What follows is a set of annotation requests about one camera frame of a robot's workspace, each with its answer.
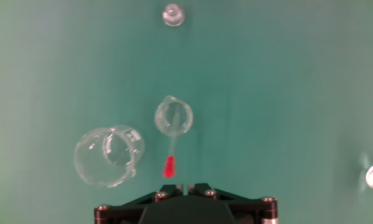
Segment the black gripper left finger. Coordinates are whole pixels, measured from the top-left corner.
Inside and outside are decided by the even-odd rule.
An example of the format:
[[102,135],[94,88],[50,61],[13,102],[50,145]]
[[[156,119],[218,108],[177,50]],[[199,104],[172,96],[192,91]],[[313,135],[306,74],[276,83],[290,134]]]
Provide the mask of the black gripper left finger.
[[163,185],[158,191],[143,195],[124,205],[98,205],[94,209],[95,224],[116,224],[127,219],[136,219],[139,221],[144,210],[155,202],[161,200],[182,196],[183,184]]

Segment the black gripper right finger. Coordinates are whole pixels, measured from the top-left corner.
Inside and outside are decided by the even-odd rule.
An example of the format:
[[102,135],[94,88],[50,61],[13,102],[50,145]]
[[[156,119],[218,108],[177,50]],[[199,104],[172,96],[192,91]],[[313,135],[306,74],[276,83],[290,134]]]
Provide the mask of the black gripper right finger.
[[224,190],[216,189],[208,184],[188,184],[188,195],[204,196],[224,202],[230,212],[235,215],[249,214],[253,223],[278,224],[277,199],[271,196],[264,196],[256,199],[249,199]]

